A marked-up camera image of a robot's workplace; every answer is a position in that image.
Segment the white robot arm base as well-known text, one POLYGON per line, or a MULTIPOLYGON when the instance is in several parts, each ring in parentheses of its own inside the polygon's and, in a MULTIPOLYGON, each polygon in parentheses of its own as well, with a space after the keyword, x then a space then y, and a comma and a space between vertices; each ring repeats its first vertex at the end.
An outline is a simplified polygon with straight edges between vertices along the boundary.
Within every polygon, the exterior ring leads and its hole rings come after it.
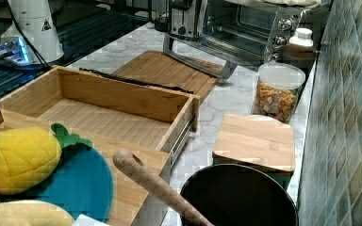
POLYGON ((0 57, 28 66, 64 56, 48 0, 8 0, 8 8, 12 25, 1 36, 0 57))

